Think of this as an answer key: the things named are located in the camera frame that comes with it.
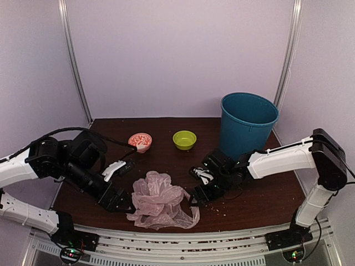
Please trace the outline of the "pink plastic trash bag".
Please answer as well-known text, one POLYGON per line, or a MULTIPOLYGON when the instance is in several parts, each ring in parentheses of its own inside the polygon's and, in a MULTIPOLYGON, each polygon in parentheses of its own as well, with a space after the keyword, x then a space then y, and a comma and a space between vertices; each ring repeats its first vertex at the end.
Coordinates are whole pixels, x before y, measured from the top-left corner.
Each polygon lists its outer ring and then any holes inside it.
POLYGON ((191 216, 182 210, 180 203, 191 196, 182 187, 173 185, 167 173, 147 172, 145 178, 133 183, 131 197, 136 211, 126 217, 136 227, 191 229, 200 221, 199 207, 191 208, 191 216))

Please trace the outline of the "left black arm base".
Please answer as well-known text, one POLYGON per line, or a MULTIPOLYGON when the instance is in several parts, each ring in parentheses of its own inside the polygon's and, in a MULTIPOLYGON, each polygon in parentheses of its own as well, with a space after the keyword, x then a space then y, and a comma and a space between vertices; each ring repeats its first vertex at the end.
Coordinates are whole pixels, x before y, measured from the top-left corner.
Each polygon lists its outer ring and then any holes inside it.
POLYGON ((80 261, 85 251, 96 251, 98 234, 76 230, 70 214, 60 211, 55 213, 58 216, 57 231, 49 234, 49 237, 59 247, 59 258, 63 263, 73 265, 80 261))

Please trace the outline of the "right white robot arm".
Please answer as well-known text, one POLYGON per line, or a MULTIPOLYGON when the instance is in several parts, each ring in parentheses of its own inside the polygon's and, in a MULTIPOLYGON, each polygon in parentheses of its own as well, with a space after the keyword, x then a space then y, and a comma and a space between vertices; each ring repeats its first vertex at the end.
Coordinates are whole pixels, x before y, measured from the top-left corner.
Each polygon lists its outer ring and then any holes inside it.
POLYGON ((190 203, 203 205, 247 180, 306 168, 315 168, 318 179, 295 211, 293 226, 285 231, 285 241, 294 245, 306 235, 305 228, 312 225, 332 195, 347 184, 344 150, 323 129, 315 129, 311 136, 293 144, 266 151, 253 150, 236 160, 220 149, 213 150, 203 159, 202 167, 192 167, 189 171, 202 182, 193 188, 190 203))

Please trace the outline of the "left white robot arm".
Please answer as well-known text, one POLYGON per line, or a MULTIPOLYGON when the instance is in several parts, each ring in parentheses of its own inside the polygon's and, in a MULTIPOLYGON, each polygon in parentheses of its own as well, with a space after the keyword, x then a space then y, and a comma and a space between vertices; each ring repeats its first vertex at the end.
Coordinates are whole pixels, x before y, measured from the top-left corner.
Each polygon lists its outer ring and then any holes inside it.
MULTIPOLYGON (((115 188, 111 181, 114 174, 130 171, 133 164, 117 161, 102 167, 102 173, 92 171, 97 161, 105 162, 106 152, 106 144, 92 135, 81 134, 71 141, 46 137, 1 161, 1 187, 25 180, 64 178, 92 196, 106 211, 134 213, 130 196, 124 189, 115 188)), ((80 240, 70 214, 35 207, 4 191, 1 191, 1 216, 58 236, 68 246, 80 240)))

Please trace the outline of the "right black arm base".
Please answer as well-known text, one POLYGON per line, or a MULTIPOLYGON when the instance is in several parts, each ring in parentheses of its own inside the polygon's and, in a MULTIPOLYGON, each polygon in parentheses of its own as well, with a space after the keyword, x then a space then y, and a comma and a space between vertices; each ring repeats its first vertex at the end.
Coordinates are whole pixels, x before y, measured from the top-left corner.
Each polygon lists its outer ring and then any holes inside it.
POLYGON ((310 231, 303 229, 285 229, 265 235, 269 251, 281 250, 283 258, 289 263, 300 263, 306 256, 304 244, 313 239, 310 231))

